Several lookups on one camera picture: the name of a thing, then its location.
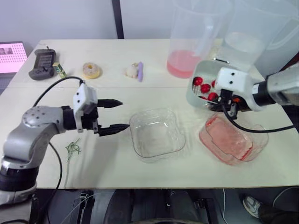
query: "clear pitcher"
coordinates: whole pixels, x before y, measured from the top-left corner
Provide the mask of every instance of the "clear pitcher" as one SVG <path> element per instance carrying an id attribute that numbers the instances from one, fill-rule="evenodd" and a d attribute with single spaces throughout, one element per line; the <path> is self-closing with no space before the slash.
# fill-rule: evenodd
<path id="1" fill-rule="evenodd" d="M 189 78 L 204 59 L 217 36 L 223 17 L 231 9 L 228 0 L 174 0 L 167 69 L 174 76 Z"/>
<path id="2" fill-rule="evenodd" d="M 285 0 L 235 0 L 235 12 L 217 58 L 248 71 L 263 51 L 277 48 L 297 34 L 299 26 L 277 43 L 271 41 L 298 9 Z"/>

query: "black pole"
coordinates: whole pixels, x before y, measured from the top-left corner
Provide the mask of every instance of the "black pole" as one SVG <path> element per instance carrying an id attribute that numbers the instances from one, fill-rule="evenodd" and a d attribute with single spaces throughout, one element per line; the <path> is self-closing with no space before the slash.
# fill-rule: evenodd
<path id="1" fill-rule="evenodd" d="M 123 27 L 122 27 L 122 18 L 121 18 L 121 3 L 120 3 L 120 0 L 111 0 L 111 2 L 112 2 L 112 7 L 113 7 L 117 38 L 118 39 L 124 39 Z"/>

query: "purple marker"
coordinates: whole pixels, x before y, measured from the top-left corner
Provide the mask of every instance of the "purple marker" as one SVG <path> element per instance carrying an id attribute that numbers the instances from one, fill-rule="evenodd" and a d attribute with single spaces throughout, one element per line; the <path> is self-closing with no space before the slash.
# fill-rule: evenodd
<path id="1" fill-rule="evenodd" d="M 138 64 L 138 81 L 142 82 L 143 80 L 143 63 L 139 62 Z"/>

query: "red liquid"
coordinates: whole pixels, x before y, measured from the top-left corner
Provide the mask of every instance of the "red liquid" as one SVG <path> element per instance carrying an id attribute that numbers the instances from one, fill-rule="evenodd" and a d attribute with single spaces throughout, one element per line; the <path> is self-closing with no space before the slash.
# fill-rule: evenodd
<path id="1" fill-rule="evenodd" d="M 179 78 L 190 78 L 195 66 L 201 60 L 193 51 L 177 50 L 172 52 L 167 61 L 168 71 Z"/>

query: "water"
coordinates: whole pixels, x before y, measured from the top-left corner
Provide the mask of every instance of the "water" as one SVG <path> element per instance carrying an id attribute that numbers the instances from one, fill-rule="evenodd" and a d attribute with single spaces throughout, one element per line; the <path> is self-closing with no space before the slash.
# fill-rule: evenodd
<path id="1" fill-rule="evenodd" d="M 232 32 L 225 37 L 217 57 L 242 71 L 248 71 L 264 50 L 265 45 L 257 38 Z"/>
<path id="2" fill-rule="evenodd" d="M 167 61 L 168 71 L 179 78 L 190 78 L 195 66 L 201 60 L 193 51 L 177 50 L 172 52 Z"/>

